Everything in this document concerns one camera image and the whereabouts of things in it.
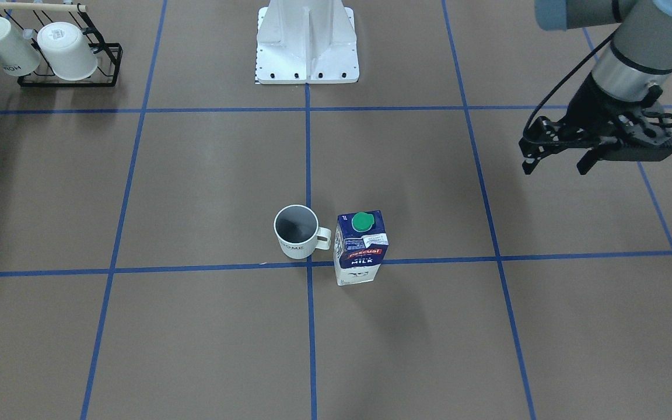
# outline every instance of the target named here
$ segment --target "mug handle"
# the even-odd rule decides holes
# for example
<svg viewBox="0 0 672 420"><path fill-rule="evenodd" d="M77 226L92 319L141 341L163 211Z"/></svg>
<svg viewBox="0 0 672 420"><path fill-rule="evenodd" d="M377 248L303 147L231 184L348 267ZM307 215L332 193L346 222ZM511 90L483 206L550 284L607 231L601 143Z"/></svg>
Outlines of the mug handle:
<svg viewBox="0 0 672 420"><path fill-rule="evenodd" d="M325 227L319 227L317 232L318 243L315 245L315 248L319 250L328 250L331 247L331 229L326 229Z"/></svg>

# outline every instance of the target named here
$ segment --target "white mug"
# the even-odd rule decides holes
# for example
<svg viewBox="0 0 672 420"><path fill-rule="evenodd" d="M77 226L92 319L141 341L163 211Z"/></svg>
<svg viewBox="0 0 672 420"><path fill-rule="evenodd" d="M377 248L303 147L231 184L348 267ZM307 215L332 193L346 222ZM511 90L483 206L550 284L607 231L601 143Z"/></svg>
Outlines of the white mug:
<svg viewBox="0 0 672 420"><path fill-rule="evenodd" d="M274 218L274 233L282 251L294 260L309 257L315 249L331 247L331 231L318 226L318 217L310 208L293 204Z"/></svg>
<svg viewBox="0 0 672 420"><path fill-rule="evenodd" d="M0 66L13 76L27 75L40 64L40 54L7 19L0 17Z"/></svg>
<svg viewBox="0 0 672 420"><path fill-rule="evenodd" d="M64 80L82 80L98 68L98 58L79 27L53 22L38 31L38 45L54 74Z"/></svg>

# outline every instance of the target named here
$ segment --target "black cable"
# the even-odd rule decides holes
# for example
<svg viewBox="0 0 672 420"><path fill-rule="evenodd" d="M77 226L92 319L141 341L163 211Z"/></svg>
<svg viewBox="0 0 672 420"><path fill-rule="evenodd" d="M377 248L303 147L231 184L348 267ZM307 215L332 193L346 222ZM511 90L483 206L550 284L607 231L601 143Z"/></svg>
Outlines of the black cable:
<svg viewBox="0 0 672 420"><path fill-rule="evenodd" d="M593 56L595 56L595 54L597 54L598 51L602 50L604 46L608 45L608 43L611 42L611 40L613 39L614 35L616 35L615 31L612 34L608 35L608 37L605 38L605 40L603 40L602 43L598 44L597 47L595 47L592 51L590 51L590 53L584 59L582 59L582 61L580 61L572 69L572 71L570 71L567 75L565 75L565 77L562 79L561 82L557 83L557 85L551 90L551 92L549 92L549 94L546 95L544 100L541 101L541 103L539 103L538 106L536 106L536 108L533 110L533 113L530 114L530 118L528 118L528 122L525 124L525 129L523 130L523 138L526 138L526 131L528 131L528 129L530 128L530 125L533 122L533 120L536 119L536 114L538 114L538 112L541 111L542 107L544 107L544 105L549 101L549 99L551 99L551 97L554 96L554 94L557 93L557 91L565 83L569 82L569 79L571 79L574 74L576 74L580 69L582 69L582 66L584 66L587 63L587 61L590 61L590 59L593 58Z"/></svg>

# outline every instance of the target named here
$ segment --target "wooden dowel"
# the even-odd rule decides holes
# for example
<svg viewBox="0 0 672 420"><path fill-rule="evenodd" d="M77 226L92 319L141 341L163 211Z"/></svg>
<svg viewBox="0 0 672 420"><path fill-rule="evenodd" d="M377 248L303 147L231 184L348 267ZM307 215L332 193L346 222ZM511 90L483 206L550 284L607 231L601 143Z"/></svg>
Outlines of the wooden dowel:
<svg viewBox="0 0 672 420"><path fill-rule="evenodd" d="M86 12L86 5L53 5L53 3L11 3L0 2L0 9L12 11L45 11L45 12Z"/></svg>

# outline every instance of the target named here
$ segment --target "mug rack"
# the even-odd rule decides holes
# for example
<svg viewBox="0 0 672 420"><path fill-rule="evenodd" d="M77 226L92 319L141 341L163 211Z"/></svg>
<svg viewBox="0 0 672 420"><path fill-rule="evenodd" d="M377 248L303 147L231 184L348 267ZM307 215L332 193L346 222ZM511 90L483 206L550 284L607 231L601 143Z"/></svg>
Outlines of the mug rack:
<svg viewBox="0 0 672 420"><path fill-rule="evenodd" d="M23 34L27 34L27 29L23 27L15 17L14 12L32 12L37 18L38 24L42 29L43 26L53 23L54 19L48 15L48 12L59 13L66 18L66 14L71 16L71 20L82 30L89 40L88 45L93 50L93 53L98 58L98 69L90 77L72 82L71 80L63 80L54 74L51 69L51 64L48 59L40 51L40 46L36 41L38 29L30 29L32 36L33 48L43 56L43 62L29 75L20 76L17 78L18 85L24 88L112 88L118 82L118 74L121 69L121 58L123 57L123 48L119 43L107 43L100 31L93 23L88 15L88 6L82 3L73 5L72 2L64 2L63 5L55 5L54 3L43 3L41 0L34 0L32 3L14 3L0 0L0 16L10 19L14 24L22 29Z"/></svg>

